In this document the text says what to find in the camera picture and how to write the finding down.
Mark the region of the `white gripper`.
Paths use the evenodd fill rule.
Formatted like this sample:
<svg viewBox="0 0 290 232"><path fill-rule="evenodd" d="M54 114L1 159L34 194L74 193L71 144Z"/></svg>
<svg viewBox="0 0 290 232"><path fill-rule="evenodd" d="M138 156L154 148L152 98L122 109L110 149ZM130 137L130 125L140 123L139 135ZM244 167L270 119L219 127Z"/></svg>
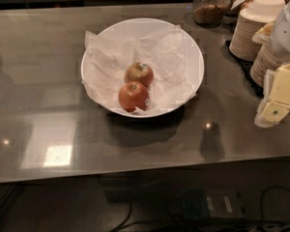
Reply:
<svg viewBox="0 0 290 232"><path fill-rule="evenodd" d="M252 36L257 44L271 42L273 52L290 61L290 1L276 17ZM254 124L261 128L278 125L290 112L290 63L276 71L267 70L264 77L264 98L260 102Z"/></svg>

